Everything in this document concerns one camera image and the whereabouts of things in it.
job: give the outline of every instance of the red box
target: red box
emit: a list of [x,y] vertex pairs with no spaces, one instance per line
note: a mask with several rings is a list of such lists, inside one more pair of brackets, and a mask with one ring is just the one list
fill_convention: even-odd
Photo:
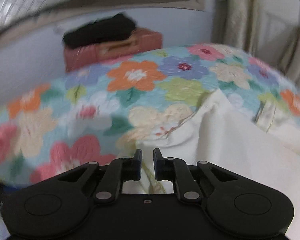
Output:
[[66,72],[107,59],[162,48],[162,34],[145,28],[137,28],[124,41],[111,41],[70,49],[65,47],[63,55]]

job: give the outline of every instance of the white wall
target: white wall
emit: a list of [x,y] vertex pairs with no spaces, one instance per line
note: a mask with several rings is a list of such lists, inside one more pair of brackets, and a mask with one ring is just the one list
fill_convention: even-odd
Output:
[[[62,35],[123,10],[83,15],[44,27],[0,50],[0,104],[64,75]],[[139,26],[163,34],[163,46],[210,42],[213,13],[174,8],[124,10]]]
[[257,56],[275,65],[287,39],[298,24],[299,0],[262,0]]

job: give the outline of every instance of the bed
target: bed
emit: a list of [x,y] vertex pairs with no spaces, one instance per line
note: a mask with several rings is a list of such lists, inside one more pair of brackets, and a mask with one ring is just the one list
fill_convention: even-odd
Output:
[[[219,44],[159,49],[71,72],[0,107],[0,181],[23,187],[130,156],[137,140],[166,136],[218,88],[252,122],[271,101],[300,126],[298,90],[261,60]],[[164,192],[159,183],[144,190]]]

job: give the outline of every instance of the white garment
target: white garment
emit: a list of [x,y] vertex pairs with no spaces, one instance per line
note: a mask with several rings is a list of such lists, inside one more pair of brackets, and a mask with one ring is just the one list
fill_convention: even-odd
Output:
[[[153,149],[158,147],[163,157],[181,158],[192,165],[206,160],[281,191],[295,209],[286,236],[300,240],[300,156],[243,117],[221,90],[166,139],[139,141],[137,147],[152,172]],[[171,185],[165,188],[172,191]]]
[[266,101],[256,119],[259,128],[277,137],[285,147],[300,155],[300,127],[293,117]]

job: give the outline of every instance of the orange flower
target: orange flower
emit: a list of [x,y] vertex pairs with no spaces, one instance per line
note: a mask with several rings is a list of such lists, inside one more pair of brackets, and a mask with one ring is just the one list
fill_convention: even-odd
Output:
[[122,62],[118,68],[108,72],[108,77],[115,78],[108,85],[108,91],[127,90],[135,87],[142,91],[154,89],[153,82],[164,80],[167,76],[157,71],[158,65],[152,61]]
[[13,101],[7,105],[9,110],[9,117],[15,118],[20,111],[30,112],[39,108],[41,100],[40,94],[50,88],[50,84],[43,84],[29,93],[24,94],[21,98]]
[[293,94],[288,89],[281,92],[280,95],[287,102],[290,111],[295,115],[300,115],[300,96]]

